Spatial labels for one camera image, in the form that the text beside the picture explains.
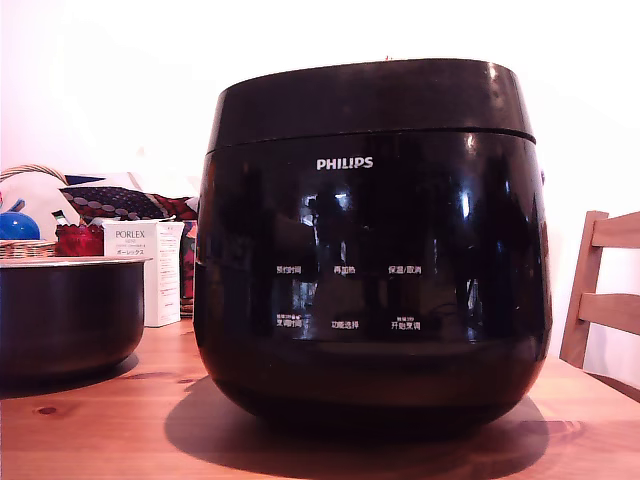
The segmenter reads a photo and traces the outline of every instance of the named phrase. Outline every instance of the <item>blue ball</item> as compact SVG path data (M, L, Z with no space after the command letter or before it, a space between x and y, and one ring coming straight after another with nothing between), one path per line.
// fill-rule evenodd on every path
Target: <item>blue ball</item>
M40 229L24 213L0 213L0 240L40 240Z

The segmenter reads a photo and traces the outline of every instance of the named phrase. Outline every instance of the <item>table surface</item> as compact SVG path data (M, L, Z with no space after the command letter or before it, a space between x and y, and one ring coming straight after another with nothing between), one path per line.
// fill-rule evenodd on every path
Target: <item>table surface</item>
M117 373L3 400L2 479L640 478L640 404L556 358L506 416L441 442L269 430L207 377L190 321L145 329Z

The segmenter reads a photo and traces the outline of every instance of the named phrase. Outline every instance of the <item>wooden chair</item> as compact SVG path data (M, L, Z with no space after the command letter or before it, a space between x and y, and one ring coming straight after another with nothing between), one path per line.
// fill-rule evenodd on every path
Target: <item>wooden chair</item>
M640 295L595 293L605 247L640 248L640 212L614 218L605 212L587 212L560 349L560 358L580 369L592 323L640 335ZM640 401L640 390L609 377L591 375Z

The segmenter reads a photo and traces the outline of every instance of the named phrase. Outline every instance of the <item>black rice cooker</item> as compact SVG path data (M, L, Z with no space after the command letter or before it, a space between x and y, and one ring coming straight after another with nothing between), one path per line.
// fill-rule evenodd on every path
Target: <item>black rice cooker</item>
M551 329L535 143L516 76L494 63L229 87L195 271L213 381L279 423L444 433L505 414Z

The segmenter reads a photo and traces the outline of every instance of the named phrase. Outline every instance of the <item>cooking pot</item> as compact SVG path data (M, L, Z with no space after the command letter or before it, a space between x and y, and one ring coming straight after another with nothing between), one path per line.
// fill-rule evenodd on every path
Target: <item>cooking pot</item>
M509 69L389 61L229 87L200 202L196 338L248 411L455 432L535 381L546 223Z
M0 261L0 381L66 379L115 366L142 337L145 259Z

